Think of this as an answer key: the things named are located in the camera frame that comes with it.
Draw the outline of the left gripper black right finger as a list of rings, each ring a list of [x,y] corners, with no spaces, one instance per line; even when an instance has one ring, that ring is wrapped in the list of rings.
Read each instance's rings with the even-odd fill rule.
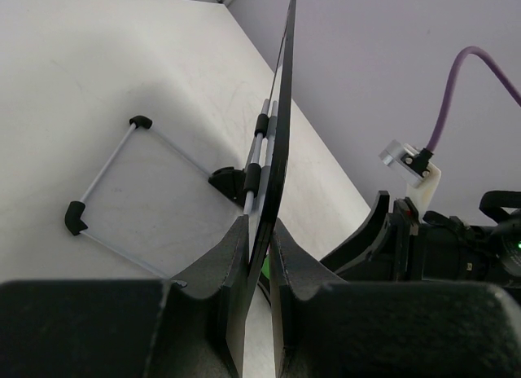
[[[497,286],[349,283],[278,222],[270,288],[279,377],[520,374],[520,308]]]

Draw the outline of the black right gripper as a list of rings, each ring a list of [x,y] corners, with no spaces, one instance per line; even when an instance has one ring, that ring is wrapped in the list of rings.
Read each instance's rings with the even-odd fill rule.
[[[369,269],[392,238],[390,195],[379,191],[365,221],[320,263],[347,281],[376,280]],[[488,191],[479,211],[494,226],[473,226],[436,211],[423,215],[410,199],[395,200],[392,281],[483,282],[520,299],[520,193]]]

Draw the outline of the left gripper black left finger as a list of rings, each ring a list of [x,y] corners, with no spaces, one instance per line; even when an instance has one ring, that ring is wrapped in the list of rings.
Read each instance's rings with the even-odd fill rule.
[[[1,286],[4,377],[240,377],[248,219],[171,279]]]

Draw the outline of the black-framed whiteboard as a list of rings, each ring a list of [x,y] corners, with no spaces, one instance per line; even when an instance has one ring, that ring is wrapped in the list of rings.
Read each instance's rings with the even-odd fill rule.
[[[266,150],[271,155],[267,186],[260,209],[260,217],[254,239],[252,255],[248,267],[247,303],[250,303],[261,274],[269,241],[274,231],[275,222],[282,201],[283,188],[287,172],[290,142],[292,73],[294,56],[294,36],[296,24],[297,0],[290,0],[281,45],[278,52],[270,104],[277,107],[273,114],[276,119],[272,146]]]

